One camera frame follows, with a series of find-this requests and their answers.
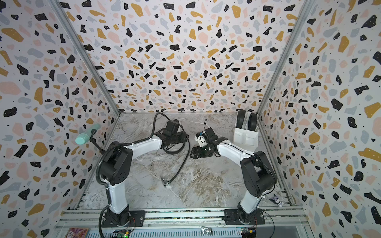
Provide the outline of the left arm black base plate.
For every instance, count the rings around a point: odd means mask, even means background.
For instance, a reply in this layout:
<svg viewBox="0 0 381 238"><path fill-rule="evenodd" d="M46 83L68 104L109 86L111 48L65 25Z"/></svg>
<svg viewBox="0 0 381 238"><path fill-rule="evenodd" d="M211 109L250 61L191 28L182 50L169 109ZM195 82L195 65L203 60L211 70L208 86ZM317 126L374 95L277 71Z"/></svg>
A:
<svg viewBox="0 0 381 238"><path fill-rule="evenodd" d="M107 210L102 222L102 228L113 227L142 227L146 212L144 210L124 211L121 214L115 214Z"/></svg>

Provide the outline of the black belt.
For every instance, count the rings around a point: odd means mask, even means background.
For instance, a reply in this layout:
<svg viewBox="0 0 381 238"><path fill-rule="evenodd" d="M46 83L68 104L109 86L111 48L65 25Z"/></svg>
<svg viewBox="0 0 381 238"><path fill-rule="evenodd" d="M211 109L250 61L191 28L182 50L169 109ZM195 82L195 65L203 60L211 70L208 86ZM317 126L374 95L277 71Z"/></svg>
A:
<svg viewBox="0 0 381 238"><path fill-rule="evenodd" d="M248 119L248 130L257 131L258 127L258 115L256 113L251 113Z"/></svg>
<svg viewBox="0 0 381 238"><path fill-rule="evenodd" d="M188 143L188 151L187 151L186 157L185 157L184 161L182 162L180 168L176 172L176 174L170 180L161 178L164 187L168 187L177 178L177 176L180 174L181 170L183 169L185 163L187 162L187 160L189 158L189 155L190 155L190 151L191 151L191 146L190 146L190 140L189 139L187 139L187 143Z"/></svg>
<svg viewBox="0 0 381 238"><path fill-rule="evenodd" d="M241 129L245 121L246 111L240 110L237 113L236 128Z"/></svg>

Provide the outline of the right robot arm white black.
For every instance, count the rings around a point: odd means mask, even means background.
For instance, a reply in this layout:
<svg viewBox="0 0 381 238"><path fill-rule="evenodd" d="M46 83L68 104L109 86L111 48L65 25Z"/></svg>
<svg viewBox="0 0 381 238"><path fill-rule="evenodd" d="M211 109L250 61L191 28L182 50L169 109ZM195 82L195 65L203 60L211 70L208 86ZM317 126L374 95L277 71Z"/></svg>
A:
<svg viewBox="0 0 381 238"><path fill-rule="evenodd" d="M277 178L274 170L262 151L247 151L229 141L218 137L212 128L199 132L194 137L198 146L192 148L190 157L197 160L212 156L222 156L240 166L246 192L237 206L237 215L231 221L250 224L255 220L258 206L264 196L275 189Z"/></svg>

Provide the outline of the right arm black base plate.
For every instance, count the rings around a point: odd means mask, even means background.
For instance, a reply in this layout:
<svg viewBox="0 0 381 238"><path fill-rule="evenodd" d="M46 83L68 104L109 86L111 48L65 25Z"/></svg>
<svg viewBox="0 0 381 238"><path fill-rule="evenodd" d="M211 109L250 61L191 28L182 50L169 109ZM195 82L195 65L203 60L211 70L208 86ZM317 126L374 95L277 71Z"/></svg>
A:
<svg viewBox="0 0 381 238"><path fill-rule="evenodd" d="M222 218L226 225L264 225L265 219L263 211L256 209L247 214L243 209L225 209Z"/></svg>

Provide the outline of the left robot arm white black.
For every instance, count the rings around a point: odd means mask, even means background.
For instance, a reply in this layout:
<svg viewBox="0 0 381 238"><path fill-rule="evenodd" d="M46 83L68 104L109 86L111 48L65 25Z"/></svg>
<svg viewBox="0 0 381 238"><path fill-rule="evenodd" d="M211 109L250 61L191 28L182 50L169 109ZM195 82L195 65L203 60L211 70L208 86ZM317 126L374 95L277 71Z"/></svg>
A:
<svg viewBox="0 0 381 238"><path fill-rule="evenodd" d="M134 142L113 142L103 152L96 168L96 180L105 186L108 206L100 218L123 227L134 221L126 198L125 180L130 174L133 159L146 153L163 150L170 155L180 153L189 135L177 119L170 119L164 113L154 116L152 132L149 137Z"/></svg>

